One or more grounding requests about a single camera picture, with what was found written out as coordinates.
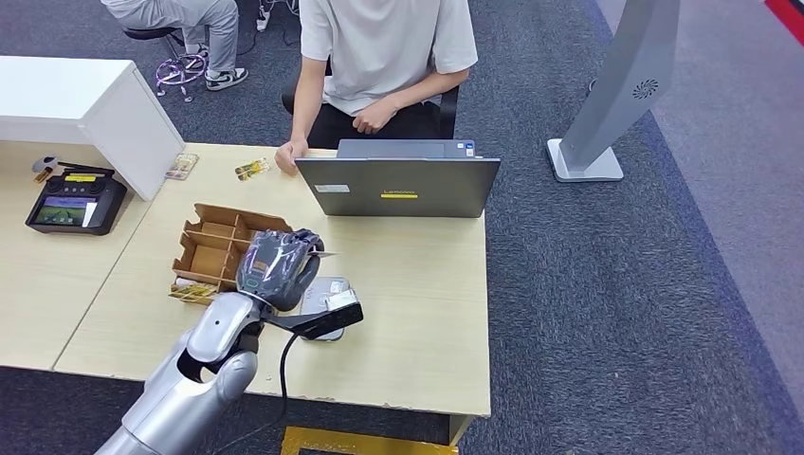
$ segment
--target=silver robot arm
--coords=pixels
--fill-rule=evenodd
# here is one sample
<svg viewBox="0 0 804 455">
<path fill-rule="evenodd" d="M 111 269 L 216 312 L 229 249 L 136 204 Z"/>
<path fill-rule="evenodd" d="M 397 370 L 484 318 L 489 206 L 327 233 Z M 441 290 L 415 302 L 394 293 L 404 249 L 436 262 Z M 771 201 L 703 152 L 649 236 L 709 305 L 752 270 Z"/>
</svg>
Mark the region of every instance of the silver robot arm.
<svg viewBox="0 0 804 455">
<path fill-rule="evenodd" d="M 181 336 L 96 455 L 192 453 L 254 379 L 259 336 L 266 322 L 297 337 L 315 339 L 363 320 L 351 289 L 333 296 L 329 309 L 321 313 L 284 317 L 273 313 L 274 308 L 289 311 L 298 304 L 319 270 L 316 253 L 321 251 L 318 235 L 306 229 L 255 234 L 238 267 L 238 292 L 220 294 L 195 327 Z M 202 378 L 203 370 L 214 377 Z"/>
<path fill-rule="evenodd" d="M 215 299 L 145 381 L 142 396 L 96 455 L 192 453 L 254 379 L 265 307 L 238 293 Z M 216 375 L 203 381 L 203 368 Z"/>
</svg>

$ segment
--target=black wire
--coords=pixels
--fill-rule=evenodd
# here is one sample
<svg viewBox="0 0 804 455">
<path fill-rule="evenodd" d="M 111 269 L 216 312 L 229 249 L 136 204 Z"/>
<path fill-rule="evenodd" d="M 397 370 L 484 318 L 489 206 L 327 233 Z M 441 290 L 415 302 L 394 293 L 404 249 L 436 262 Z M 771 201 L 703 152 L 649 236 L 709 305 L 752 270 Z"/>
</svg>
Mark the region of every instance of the black wire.
<svg viewBox="0 0 804 455">
<path fill-rule="evenodd" d="M 262 426 L 260 426 L 260 427 L 258 427 L 256 429 L 253 429 L 252 431 L 249 431 L 248 433 L 244 434 L 243 436 L 241 436 L 241 437 L 235 439 L 234 441 L 226 444 L 225 446 L 215 450 L 214 452 L 212 452 L 212 455 L 219 455 L 219 454 L 223 453 L 224 450 L 227 450 L 228 448 L 231 448 L 232 446 L 235 446 L 237 444 L 242 443 L 243 441 L 245 441 L 246 439 L 250 438 L 251 436 L 259 433 L 260 431 L 262 431 L 262 430 L 264 430 L 264 429 L 266 429 L 268 427 L 273 427 L 274 425 L 278 424 L 284 418 L 284 415 L 287 413 L 287 381 L 284 378 L 284 362 L 287 359 L 287 353 L 290 352 L 290 347 L 293 346 L 293 342 L 296 341 L 296 338 L 298 338 L 298 337 L 299 337 L 298 335 L 293 334 L 293 336 L 289 340 L 287 340 L 287 344 L 284 345 L 284 350 L 282 351 L 282 357 L 279 360 L 279 382 L 280 382 L 280 385 L 282 386 L 282 409 L 280 409 L 279 415 L 277 415 L 276 419 L 274 419 L 273 422 L 271 422 L 269 424 L 262 425 Z"/>
<path fill-rule="evenodd" d="M 255 32 L 251 33 L 251 45 L 248 47 L 248 49 L 244 50 L 243 52 L 238 52 L 237 53 L 238 57 L 240 57 L 241 55 L 246 55 L 246 54 L 248 54 L 248 52 L 251 52 L 252 50 L 254 50 L 254 47 L 257 45 L 257 33 L 259 33 L 259 32 L 255 31 Z"/>
<path fill-rule="evenodd" d="M 287 25 L 284 22 L 282 22 L 282 41 L 283 41 L 285 47 L 291 47 L 291 46 L 297 45 L 298 43 L 302 42 L 301 40 L 287 41 L 286 34 L 287 34 Z"/>
</svg>

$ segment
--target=white t-shirt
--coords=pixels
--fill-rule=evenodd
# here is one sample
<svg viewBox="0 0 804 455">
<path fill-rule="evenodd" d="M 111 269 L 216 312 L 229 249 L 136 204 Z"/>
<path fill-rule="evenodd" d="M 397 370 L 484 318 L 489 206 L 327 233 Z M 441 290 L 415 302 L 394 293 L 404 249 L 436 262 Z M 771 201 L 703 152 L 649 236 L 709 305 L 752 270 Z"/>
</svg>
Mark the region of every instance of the white t-shirt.
<svg viewBox="0 0 804 455">
<path fill-rule="evenodd" d="M 301 54 L 332 65 L 323 102 L 355 116 L 433 68 L 447 74 L 474 65 L 467 1 L 300 0 Z"/>
</svg>

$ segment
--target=yellow tape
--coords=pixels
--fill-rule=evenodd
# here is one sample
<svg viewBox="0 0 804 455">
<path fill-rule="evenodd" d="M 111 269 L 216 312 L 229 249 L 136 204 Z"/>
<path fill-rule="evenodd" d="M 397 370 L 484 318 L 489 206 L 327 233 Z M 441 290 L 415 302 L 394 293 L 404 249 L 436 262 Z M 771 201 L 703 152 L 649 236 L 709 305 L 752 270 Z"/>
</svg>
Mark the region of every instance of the yellow tape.
<svg viewBox="0 0 804 455">
<path fill-rule="evenodd" d="M 79 173 L 73 173 L 72 175 L 68 175 L 64 178 L 64 181 L 67 182 L 94 182 L 97 177 L 95 175 L 82 175 Z"/>
<path fill-rule="evenodd" d="M 396 193 L 386 194 L 386 193 L 382 193 L 382 194 L 379 195 L 379 197 L 381 197 L 383 199 L 418 199 L 419 195 L 418 194 L 396 194 Z"/>
<path fill-rule="evenodd" d="M 347 455 L 458 455 L 458 447 L 455 446 L 288 427 L 284 431 L 282 455 L 299 455 L 303 448 Z"/>
</svg>

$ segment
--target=black chair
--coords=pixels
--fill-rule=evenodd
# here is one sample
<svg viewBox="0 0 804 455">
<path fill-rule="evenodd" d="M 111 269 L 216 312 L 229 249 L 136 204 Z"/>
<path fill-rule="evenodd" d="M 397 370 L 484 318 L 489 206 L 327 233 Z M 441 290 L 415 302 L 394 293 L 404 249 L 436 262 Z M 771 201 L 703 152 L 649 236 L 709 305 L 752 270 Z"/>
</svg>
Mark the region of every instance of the black chair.
<svg viewBox="0 0 804 455">
<path fill-rule="evenodd" d="M 332 68 L 327 62 L 327 76 L 332 74 Z M 290 115 L 293 115 L 293 103 L 296 99 L 296 84 L 287 86 L 282 91 L 282 105 Z M 455 115 L 458 111 L 458 86 L 441 94 L 441 103 L 425 101 L 432 112 L 433 118 L 438 122 L 441 139 L 452 139 L 455 136 Z"/>
<path fill-rule="evenodd" d="M 155 73 L 156 95 L 162 97 L 165 90 L 162 85 L 178 85 L 184 95 L 184 101 L 192 101 L 192 96 L 187 94 L 185 84 L 198 79 L 207 69 L 207 60 L 200 55 L 187 55 L 183 52 L 176 52 L 174 44 L 184 47 L 184 41 L 174 35 L 178 31 L 175 27 L 137 29 L 124 28 L 123 33 L 133 40 L 150 41 L 159 40 L 170 54 L 170 59 L 162 62 Z"/>
<path fill-rule="evenodd" d="M 149 30 L 141 30 L 137 28 L 124 28 L 123 33 L 133 40 L 138 41 L 150 41 L 150 40 L 158 40 L 161 39 L 161 43 L 165 46 L 165 49 L 168 50 L 171 57 L 175 60 L 178 60 L 178 53 L 175 50 L 173 43 L 171 43 L 171 39 L 173 39 L 179 46 L 184 45 L 184 41 L 174 35 L 174 32 L 178 31 L 178 28 L 174 27 L 163 27 L 163 28 L 152 28 Z"/>
</svg>

